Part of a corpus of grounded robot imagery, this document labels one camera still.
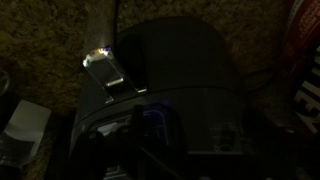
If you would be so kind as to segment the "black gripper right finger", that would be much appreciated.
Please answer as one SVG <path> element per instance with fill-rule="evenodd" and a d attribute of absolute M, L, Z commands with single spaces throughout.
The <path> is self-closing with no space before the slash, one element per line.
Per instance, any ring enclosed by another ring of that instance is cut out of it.
<path fill-rule="evenodd" d="M 294 169 L 297 144 L 266 115 L 249 109 L 244 113 L 243 128 L 253 141 L 255 157 L 267 174 L 291 174 Z"/>

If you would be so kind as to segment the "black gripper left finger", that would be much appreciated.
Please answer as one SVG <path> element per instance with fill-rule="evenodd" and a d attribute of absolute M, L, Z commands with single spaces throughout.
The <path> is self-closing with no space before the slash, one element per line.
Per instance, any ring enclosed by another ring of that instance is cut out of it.
<path fill-rule="evenodd" d="M 143 116 L 144 107 L 136 105 L 133 109 L 131 130 L 135 138 L 141 140 L 144 138 L 147 131 L 147 124 Z"/>

